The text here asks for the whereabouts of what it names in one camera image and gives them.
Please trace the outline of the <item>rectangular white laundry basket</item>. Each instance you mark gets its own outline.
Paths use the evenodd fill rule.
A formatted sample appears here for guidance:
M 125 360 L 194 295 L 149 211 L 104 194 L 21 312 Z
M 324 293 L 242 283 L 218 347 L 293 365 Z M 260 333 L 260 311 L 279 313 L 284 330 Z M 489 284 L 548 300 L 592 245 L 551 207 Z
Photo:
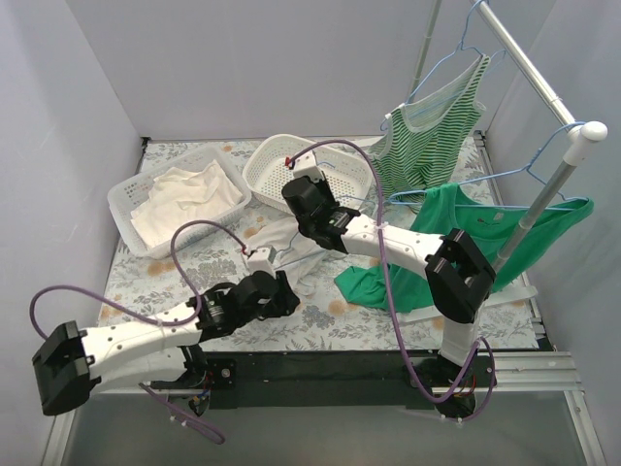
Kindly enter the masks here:
M 148 199 L 148 192 L 154 185 L 156 177 L 163 175 L 168 169 L 179 168 L 198 172 L 209 163 L 217 161 L 228 180 L 241 192 L 242 199 L 235 206 L 215 216 L 213 220 L 224 226 L 237 221 L 244 208 L 251 200 L 251 192 L 242 174 L 230 158 L 221 150 L 202 145 L 185 152 L 183 155 L 163 162 L 156 167 L 145 170 L 130 179 L 113 186 L 108 193 L 108 203 L 114 222 L 121 239 L 130 252 L 137 257 L 161 259 L 170 255 L 170 240 L 154 248 L 149 248 L 131 222 L 131 212 Z

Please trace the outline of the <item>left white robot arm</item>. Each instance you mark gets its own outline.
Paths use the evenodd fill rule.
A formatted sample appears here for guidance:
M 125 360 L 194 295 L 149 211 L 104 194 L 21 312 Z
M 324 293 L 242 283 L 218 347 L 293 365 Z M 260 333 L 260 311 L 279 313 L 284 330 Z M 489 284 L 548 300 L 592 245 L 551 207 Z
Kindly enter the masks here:
M 62 323 L 32 358 L 42 411 L 65 414 L 95 393 L 138 383 L 200 388 L 214 372 L 201 343 L 254 320 L 290 316 L 299 304 L 284 272 L 257 271 L 239 283 L 217 284 L 155 316 L 153 323 L 86 329 Z

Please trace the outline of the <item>oval white laundry basket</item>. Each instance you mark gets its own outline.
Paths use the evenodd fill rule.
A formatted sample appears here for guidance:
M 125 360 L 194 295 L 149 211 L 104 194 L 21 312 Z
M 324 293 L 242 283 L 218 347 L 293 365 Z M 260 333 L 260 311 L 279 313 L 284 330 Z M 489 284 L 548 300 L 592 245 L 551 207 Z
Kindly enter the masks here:
M 313 141 L 305 138 L 277 134 L 259 145 L 243 169 L 243 178 L 258 201 L 291 214 L 281 196 L 282 187 L 293 179 L 292 173 L 285 167 L 285 158 L 312 144 Z M 333 188 L 367 197 L 374 179 L 364 159 L 329 146 L 322 146 L 313 152 Z

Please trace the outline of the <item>blue wire hanger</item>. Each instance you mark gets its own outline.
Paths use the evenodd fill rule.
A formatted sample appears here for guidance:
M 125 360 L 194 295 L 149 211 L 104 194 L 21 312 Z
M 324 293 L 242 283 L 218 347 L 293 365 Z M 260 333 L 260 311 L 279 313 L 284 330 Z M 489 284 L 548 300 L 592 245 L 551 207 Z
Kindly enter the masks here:
M 320 221 L 316 230 L 312 233 L 299 232 L 304 237 L 313 240 L 318 246 L 325 250 L 336 250 L 338 252 L 347 253 L 347 249 L 343 242 L 343 235 L 347 232 L 348 225 L 357 216 L 361 215 L 360 208 L 367 201 L 366 195 L 348 194 L 338 187 L 333 188 L 328 175 L 324 171 L 323 173 L 325 175 L 325 180 L 332 190 L 332 194 L 340 205 L 330 214 L 326 221 Z

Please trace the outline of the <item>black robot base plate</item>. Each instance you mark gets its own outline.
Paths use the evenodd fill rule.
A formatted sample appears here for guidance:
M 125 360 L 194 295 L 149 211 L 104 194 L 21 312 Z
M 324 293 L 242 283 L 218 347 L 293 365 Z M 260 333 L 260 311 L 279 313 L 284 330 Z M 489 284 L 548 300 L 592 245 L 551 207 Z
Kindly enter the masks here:
M 153 387 L 207 392 L 213 409 L 397 406 L 431 410 L 396 350 L 199 352 L 187 349 L 182 374 Z

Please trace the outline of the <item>white cloths in basket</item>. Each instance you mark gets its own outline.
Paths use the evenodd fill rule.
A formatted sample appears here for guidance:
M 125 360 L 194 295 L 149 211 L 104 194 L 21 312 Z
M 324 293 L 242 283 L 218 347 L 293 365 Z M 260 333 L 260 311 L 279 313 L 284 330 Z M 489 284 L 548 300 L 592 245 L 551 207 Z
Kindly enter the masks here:
M 169 242 L 183 224 L 212 220 L 242 199 L 243 194 L 215 160 L 201 172 L 173 167 L 154 180 L 147 200 L 131 212 L 131 223 L 146 246 L 153 249 Z

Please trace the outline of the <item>green striped tank top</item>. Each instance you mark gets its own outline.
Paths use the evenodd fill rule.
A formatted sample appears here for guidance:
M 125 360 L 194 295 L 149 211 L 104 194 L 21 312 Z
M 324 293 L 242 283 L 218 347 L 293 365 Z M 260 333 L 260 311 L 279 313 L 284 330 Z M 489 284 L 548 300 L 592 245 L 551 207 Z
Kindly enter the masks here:
M 450 180 L 465 139 L 486 111 L 477 100 L 486 67 L 487 60 L 477 67 L 473 62 L 451 81 L 465 86 L 452 102 L 418 116 L 406 116 L 397 107 L 387 116 L 385 134 L 368 150 L 384 197 Z

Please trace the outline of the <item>white tank top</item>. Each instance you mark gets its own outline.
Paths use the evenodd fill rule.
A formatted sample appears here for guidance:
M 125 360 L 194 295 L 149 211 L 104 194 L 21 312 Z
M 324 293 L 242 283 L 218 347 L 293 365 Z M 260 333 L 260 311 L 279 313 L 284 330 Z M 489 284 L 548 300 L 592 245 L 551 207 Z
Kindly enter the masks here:
M 253 249 L 272 247 L 276 251 L 273 265 L 286 273 L 292 289 L 306 297 L 314 294 L 317 278 L 313 273 L 328 250 L 301 235 L 294 217 L 268 224 L 252 236 L 248 244 Z

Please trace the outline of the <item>blue hanger with green top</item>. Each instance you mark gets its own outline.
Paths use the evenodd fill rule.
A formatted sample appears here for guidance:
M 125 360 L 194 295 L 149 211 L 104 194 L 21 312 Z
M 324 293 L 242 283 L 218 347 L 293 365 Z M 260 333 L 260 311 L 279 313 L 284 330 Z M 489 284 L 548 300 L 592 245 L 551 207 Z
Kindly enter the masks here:
M 585 124 L 586 124 L 586 121 L 579 120 L 573 123 L 565 124 L 559 127 L 558 129 L 556 129 L 549 136 L 549 138 L 545 141 L 545 143 L 540 148 L 537 149 L 537 151 L 535 152 L 533 157 L 530 159 L 530 161 L 520 168 L 504 171 L 501 173 L 493 173 L 491 175 L 486 175 L 483 177 L 468 179 L 468 180 L 457 182 L 456 184 L 457 185 L 477 184 L 477 183 L 495 181 L 500 178 L 506 178 L 506 177 L 521 174 L 521 173 L 526 173 L 531 178 L 536 180 L 537 182 L 543 185 L 546 185 L 546 181 L 534 172 L 533 168 L 534 168 L 535 163 L 538 161 L 540 156 L 543 154 L 543 152 L 547 149 L 547 147 L 552 143 L 552 141 L 555 139 L 555 137 L 559 133 L 561 133 L 562 131 L 565 131 L 565 132 L 569 132 L 572 135 L 574 129 L 576 129 L 577 131 L 580 131 L 580 128 L 584 126 Z M 411 201 L 410 198 L 412 196 L 425 196 L 428 194 L 428 192 L 429 192 L 429 188 L 398 191 L 394 194 L 389 195 L 386 202 L 391 205 L 403 205 L 403 206 L 422 205 L 423 204 L 422 201 Z

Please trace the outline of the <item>solid green tank top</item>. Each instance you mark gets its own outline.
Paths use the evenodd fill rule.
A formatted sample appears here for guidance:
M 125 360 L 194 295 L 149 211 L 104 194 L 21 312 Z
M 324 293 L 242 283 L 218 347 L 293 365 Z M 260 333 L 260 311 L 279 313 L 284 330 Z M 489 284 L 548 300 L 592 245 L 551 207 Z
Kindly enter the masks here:
M 545 210 L 497 275 L 492 290 L 497 292 L 533 266 L 574 225 L 594 211 L 591 199 L 573 199 Z M 448 234 L 454 228 L 466 231 L 492 262 L 518 226 L 525 210 L 485 207 L 470 199 L 456 183 L 428 191 L 410 230 Z M 409 313 L 433 304 L 428 283 L 403 267 L 389 267 L 395 309 Z M 388 310 L 385 283 L 379 265 L 368 269 L 349 267 L 335 278 L 348 303 Z

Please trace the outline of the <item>blue hanger with striped top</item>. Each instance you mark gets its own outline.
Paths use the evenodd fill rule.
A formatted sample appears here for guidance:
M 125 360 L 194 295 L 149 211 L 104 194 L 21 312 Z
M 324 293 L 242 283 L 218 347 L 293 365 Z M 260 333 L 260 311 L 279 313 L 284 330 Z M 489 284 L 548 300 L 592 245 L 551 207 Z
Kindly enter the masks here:
M 478 0 L 473 3 L 471 6 L 466 19 L 464 29 L 460 38 L 460 41 L 457 43 L 455 50 L 443 57 L 439 60 L 428 72 L 428 74 L 424 78 L 415 78 L 413 83 L 413 89 L 411 90 L 409 97 L 406 101 L 398 106 L 398 109 L 405 110 L 406 116 L 418 116 L 423 115 L 432 110 L 438 108 L 441 104 L 452 102 L 455 100 L 460 93 L 464 90 L 465 86 L 460 84 L 458 80 L 455 80 L 454 83 L 448 83 L 443 86 L 441 89 L 437 90 L 433 94 L 429 94 L 426 98 L 430 98 L 432 100 L 431 104 L 424 104 L 424 99 L 420 99 L 415 101 L 414 98 L 417 96 L 418 92 L 421 90 L 422 86 L 429 81 L 429 79 L 435 74 L 436 70 L 443 65 L 444 62 L 450 60 L 453 56 L 458 53 L 465 53 L 467 50 L 474 50 L 478 58 L 474 61 L 474 67 L 479 66 L 484 60 L 487 60 L 487 67 L 484 69 L 482 77 L 485 78 L 487 75 L 493 73 L 493 70 L 501 65 L 501 63 L 505 60 L 507 56 L 507 50 L 501 49 L 496 50 L 491 55 L 487 55 L 474 46 L 465 46 L 465 40 L 467 37 L 469 24 L 471 16 L 474 11 L 479 8 L 480 5 L 488 6 L 488 1 Z

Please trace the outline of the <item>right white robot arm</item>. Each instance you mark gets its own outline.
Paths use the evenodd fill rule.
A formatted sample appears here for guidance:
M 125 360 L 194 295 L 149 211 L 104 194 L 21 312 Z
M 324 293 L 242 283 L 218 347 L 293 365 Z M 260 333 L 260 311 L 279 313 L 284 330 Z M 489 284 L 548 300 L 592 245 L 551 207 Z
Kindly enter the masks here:
M 477 312 L 491 292 L 496 272 L 470 235 L 456 228 L 439 235 L 380 224 L 342 206 L 327 181 L 314 182 L 308 176 L 288 182 L 281 194 L 302 236 L 321 248 L 383 257 L 425 279 L 445 320 L 440 376 L 455 386 L 472 377 Z

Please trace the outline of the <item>silver clothes rack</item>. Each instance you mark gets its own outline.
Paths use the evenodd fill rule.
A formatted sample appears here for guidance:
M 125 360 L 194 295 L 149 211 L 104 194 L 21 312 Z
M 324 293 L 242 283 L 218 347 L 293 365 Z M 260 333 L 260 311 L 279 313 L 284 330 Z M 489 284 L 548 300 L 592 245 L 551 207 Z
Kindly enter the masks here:
M 447 247 L 459 246 L 466 254 L 468 260 L 474 261 L 476 272 L 475 282 L 483 286 L 476 290 L 472 286 L 464 284 L 457 277 L 457 271 L 451 268 L 443 253 L 432 257 L 432 270 L 437 274 L 430 288 L 434 292 L 435 305 L 431 308 L 438 314 L 452 319 L 459 324 L 471 324 L 476 320 L 479 309 L 485 305 L 489 298 L 488 291 L 491 289 L 492 270 L 500 271 L 518 248 L 519 244 L 527 237 L 532 227 L 536 224 L 540 215 L 549 209 L 548 204 L 560 194 L 559 188 L 563 186 L 576 167 L 586 157 L 587 147 L 591 144 L 605 140 L 607 127 L 599 121 L 577 121 L 562 99 L 527 54 L 515 42 L 507 29 L 493 13 L 487 1 L 473 1 L 471 10 L 479 12 L 487 26 L 495 34 L 503 45 L 503 52 L 510 56 L 522 75 L 530 83 L 533 90 L 538 94 L 543 103 L 562 124 L 562 129 L 568 132 L 572 144 L 565 153 L 563 161 L 549 181 L 543 184 L 543 190 L 529 207 L 528 211 L 520 218 L 516 229 L 510 238 L 499 250 L 492 264 L 482 259 L 480 251 L 465 243 L 466 233 L 457 230 L 451 234 L 451 239 L 444 244 Z

